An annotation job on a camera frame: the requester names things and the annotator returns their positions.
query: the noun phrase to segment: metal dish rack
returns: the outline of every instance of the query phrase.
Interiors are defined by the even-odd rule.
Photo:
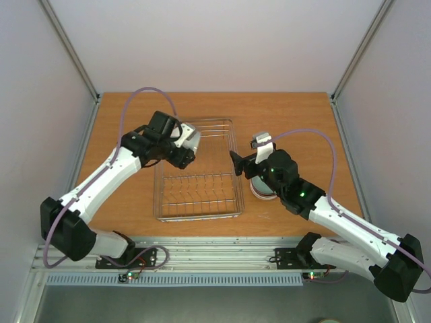
[[[230,119],[187,120],[201,131],[196,160],[185,170],[167,162],[156,166],[154,216],[160,221],[236,217],[244,210],[240,177],[229,150],[236,151]]]

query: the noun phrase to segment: wooden tabletop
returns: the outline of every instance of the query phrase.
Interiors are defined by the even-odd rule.
[[[345,160],[327,94],[324,93],[171,93],[178,114],[185,118],[233,120],[238,152],[249,155],[252,135],[269,131],[273,137],[291,129],[313,128],[335,143],[338,167],[334,198],[360,213],[356,191]],[[79,182],[89,176],[110,154],[117,141],[119,119],[128,93],[105,93],[86,151]],[[157,93],[139,94],[131,103],[125,132],[147,124],[155,110],[172,113]],[[331,175],[331,150],[318,135],[304,133],[284,137],[277,147],[298,162],[301,177],[327,190]],[[233,219],[162,223],[153,216],[154,169],[130,177],[108,198],[90,227],[117,230],[128,236],[303,236],[309,231],[332,233],[286,211],[278,199],[260,201],[242,179],[245,209]]]

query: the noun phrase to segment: wire rack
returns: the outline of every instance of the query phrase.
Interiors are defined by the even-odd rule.
[[[160,221],[235,217],[244,209],[240,178],[229,150],[236,151],[230,119],[188,120],[201,132],[195,161],[179,170],[163,161],[154,178],[154,216]]]

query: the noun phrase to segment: white wall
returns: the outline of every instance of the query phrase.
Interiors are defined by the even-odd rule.
[[[339,100],[371,217],[431,265],[431,2],[396,1]],[[429,288],[422,275],[418,287]],[[413,301],[429,322],[431,295]]]
[[[40,203],[71,173],[92,99],[36,0],[0,2],[0,322],[40,238]]]
[[[332,92],[381,0],[51,0],[99,92]]]

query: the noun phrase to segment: purple cable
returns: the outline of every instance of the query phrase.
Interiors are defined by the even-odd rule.
[[[143,91],[155,91],[155,92],[158,92],[158,93],[162,94],[169,101],[169,104],[172,107],[172,111],[173,111],[175,117],[178,116],[178,114],[176,113],[176,107],[175,107],[174,102],[172,101],[172,99],[170,98],[170,96],[167,93],[163,92],[162,90],[156,89],[155,87],[147,86],[147,87],[142,87],[142,88],[137,89],[136,91],[134,91],[129,96],[129,98],[127,99],[126,103],[123,106],[123,111],[121,112],[120,127],[119,127],[119,137],[118,137],[118,140],[117,140],[117,146],[115,147],[115,152],[114,152],[114,155],[113,155],[112,159],[109,161],[109,165],[112,165],[115,162],[115,160],[117,159],[117,157],[119,155],[119,152],[120,152],[120,144],[121,144],[121,137],[123,136],[124,120],[125,120],[126,111],[127,111],[128,107],[129,107],[129,104],[130,104],[131,100],[137,94],[139,94],[139,93],[141,93]],[[91,185],[93,185],[93,183],[95,183],[95,181],[97,181],[97,179],[99,179],[101,177],[101,175],[103,175],[108,169],[109,169],[109,166],[105,166],[91,180],[89,180],[88,183],[86,185],[84,185],[84,187],[76,194],[77,198],[79,198],[89,187],[91,187]],[[59,264],[61,264],[64,260],[67,259],[67,257],[64,256],[60,260],[58,260],[57,262],[55,262],[54,264],[49,264],[48,263],[48,249],[49,249],[49,245],[51,244],[51,239],[53,238],[53,234],[54,234],[55,228],[58,226],[61,218],[66,213],[66,210],[68,210],[70,208],[70,206],[74,202],[76,202],[76,199],[71,199],[61,209],[60,213],[57,215],[57,217],[55,218],[53,224],[51,225],[51,228],[49,229],[48,235],[46,236],[45,246],[43,248],[43,265],[46,268],[49,268],[49,269],[54,268],[54,267],[58,266]]]
[[[368,233],[372,234],[377,239],[382,240],[383,242],[387,243],[391,247],[394,247],[395,249],[397,249],[398,251],[400,251],[402,254],[404,254],[406,257],[408,257],[410,260],[412,260],[413,262],[415,262],[419,267],[421,267],[428,274],[428,276],[431,278],[431,269],[428,268],[427,266],[425,266],[425,264],[423,262],[421,262],[415,256],[413,256],[412,254],[410,254],[404,248],[402,248],[402,247],[394,244],[392,241],[385,240],[383,238],[383,236],[381,236],[380,234],[374,232],[372,229],[370,229],[366,225],[360,223],[359,221],[357,221],[353,217],[345,214],[340,209],[338,209],[337,206],[335,206],[335,204],[332,201],[332,192],[333,192],[333,189],[334,189],[335,173],[337,171],[337,152],[335,150],[335,146],[334,146],[332,140],[326,134],[324,134],[323,132],[321,132],[319,130],[316,130],[316,129],[296,129],[296,130],[286,131],[285,133],[282,133],[282,134],[280,134],[280,135],[272,138],[271,140],[269,140],[269,142],[273,143],[274,141],[276,141],[276,140],[278,140],[278,139],[280,139],[282,137],[285,137],[285,136],[288,136],[288,135],[293,135],[294,133],[316,133],[316,134],[322,136],[328,142],[328,144],[329,144],[329,146],[331,148],[331,151],[332,151],[332,172],[331,172],[331,180],[329,181],[329,189],[328,189],[328,194],[327,194],[329,205],[331,205],[331,207],[338,214],[340,214],[342,217],[345,217],[347,220],[351,221],[352,223],[356,224],[361,229],[363,229],[363,230],[367,231]],[[266,145],[269,142],[266,141],[264,143],[260,143],[259,146],[264,146],[264,145]],[[414,293],[418,293],[418,294],[429,294],[429,293],[431,293],[431,287],[428,288],[428,289],[423,289],[423,290],[421,290],[421,289],[413,289],[413,292]]]
[[[117,156],[119,155],[119,152],[120,152],[121,136],[123,136],[124,119],[126,117],[127,108],[129,107],[129,104],[130,104],[131,100],[133,100],[136,95],[138,95],[139,93],[144,92],[144,91],[155,91],[155,92],[158,92],[158,93],[162,94],[168,100],[168,102],[169,102],[169,104],[170,104],[170,106],[172,108],[172,111],[174,113],[174,116],[175,117],[178,116],[178,114],[176,113],[176,107],[175,107],[174,102],[172,101],[172,99],[170,98],[170,96],[167,93],[163,92],[162,90],[156,89],[155,87],[146,86],[146,87],[141,87],[140,89],[137,89],[136,91],[134,91],[129,96],[129,98],[127,99],[127,101],[124,103],[123,111],[121,112],[119,137],[117,139],[117,149],[115,150],[114,156],[112,157],[112,159],[110,161],[111,165],[114,163],[115,159],[117,158]]]

